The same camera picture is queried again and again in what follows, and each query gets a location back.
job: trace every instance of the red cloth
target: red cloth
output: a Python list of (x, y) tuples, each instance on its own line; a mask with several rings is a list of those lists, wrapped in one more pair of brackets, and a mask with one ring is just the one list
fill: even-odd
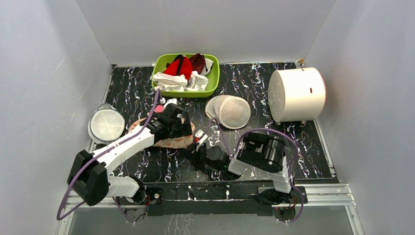
[(192, 64), (192, 71), (197, 71), (198, 74), (201, 74), (206, 66), (205, 57), (200, 53), (193, 55), (189, 61)]
[(180, 76), (183, 74), (184, 77), (189, 80), (190, 75), (192, 74), (192, 64), (187, 57), (182, 56), (173, 61), (163, 73), (171, 76)]

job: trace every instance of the black marble surface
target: black marble surface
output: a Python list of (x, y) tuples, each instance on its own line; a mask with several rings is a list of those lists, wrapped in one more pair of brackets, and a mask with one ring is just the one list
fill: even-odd
[[(251, 106), (251, 119), (243, 129), (225, 130), (225, 137), (234, 149), (239, 136), (246, 130), (267, 127), (291, 136), (299, 147), (300, 157), (294, 164), (297, 179), (331, 178), (314, 122), (283, 122), (272, 120), (268, 106), (268, 82), (275, 70), (295, 69), (294, 63), (226, 64), (220, 65), (220, 82), (213, 96), (229, 94), (242, 97)], [(155, 91), (151, 86), (153, 67), (114, 68), (106, 102), (114, 106), (125, 118), (125, 131), (133, 122), (147, 116)], [(195, 124), (196, 130), (205, 130), (208, 118), (205, 104), (212, 98), (180, 98)], [(219, 131), (213, 126), (208, 131), (210, 145), (219, 145), (224, 150)], [(115, 176), (135, 175), (144, 182), (194, 182), (220, 180), (220, 173), (196, 171), (180, 150), (151, 147), (131, 157), (120, 165)], [(268, 174), (255, 167), (248, 168), (240, 180), (268, 179)]]

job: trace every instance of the green plastic basket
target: green plastic basket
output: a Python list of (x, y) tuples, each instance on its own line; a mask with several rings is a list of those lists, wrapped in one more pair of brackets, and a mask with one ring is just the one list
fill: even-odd
[[(195, 53), (181, 53), (181, 55), (185, 55), (188, 58), (190, 58), (194, 54)], [(157, 59), (157, 62), (154, 65), (153, 74), (151, 76), (151, 85), (153, 86), (153, 88), (155, 88), (157, 86), (156, 82), (153, 81), (153, 75), (158, 73), (158, 72), (163, 72), (164, 70), (166, 70), (166, 63), (173, 62), (174, 58), (176, 58), (177, 55), (179, 55), (179, 54), (166, 54), (166, 55), (160, 56)], [(219, 84), (219, 61), (213, 55), (204, 55), (204, 56), (205, 56), (205, 58), (210, 59), (214, 62), (212, 70), (206, 76), (207, 79), (209, 80), (209, 82), (208, 82), (208, 84), (206, 86), (206, 90), (204, 92), (189, 92), (189, 91), (184, 91), (184, 92), (170, 91), (170, 92), (166, 92), (166, 91), (161, 91), (161, 94), (163, 96), (167, 96), (167, 97), (183, 97), (183, 98), (203, 98), (203, 97), (211, 96), (215, 92), (216, 88), (218, 88), (218, 84)]]

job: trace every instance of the round plastic lid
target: round plastic lid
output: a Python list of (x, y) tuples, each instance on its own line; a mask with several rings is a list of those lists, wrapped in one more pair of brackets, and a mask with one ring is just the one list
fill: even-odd
[(212, 98), (206, 104), (205, 112), (209, 119), (216, 118), (228, 129), (244, 127), (251, 117), (251, 108), (247, 101), (231, 95), (219, 95)]
[(98, 110), (90, 120), (91, 134), (103, 142), (117, 140), (122, 135), (124, 126), (124, 118), (119, 112), (113, 109)]

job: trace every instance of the white wall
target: white wall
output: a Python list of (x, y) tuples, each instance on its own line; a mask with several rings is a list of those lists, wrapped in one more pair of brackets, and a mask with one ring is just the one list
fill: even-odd
[(111, 65), (75, 0), (0, 3), (0, 231), (55, 234)]
[(112, 64), (200, 52), (221, 63), (304, 58), (335, 0), (77, 0)]
[(415, 2), (337, 0), (305, 59), (320, 123), (366, 234), (414, 234)]

